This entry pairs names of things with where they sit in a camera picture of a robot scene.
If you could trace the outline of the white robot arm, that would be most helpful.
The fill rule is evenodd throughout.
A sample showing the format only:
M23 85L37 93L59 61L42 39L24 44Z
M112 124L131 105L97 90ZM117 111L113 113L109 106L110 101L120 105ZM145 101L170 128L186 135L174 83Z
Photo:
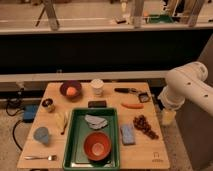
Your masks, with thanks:
M213 116L213 87L205 83L208 69L201 62L191 62L167 72L166 86L158 96L164 126L170 125L188 99Z

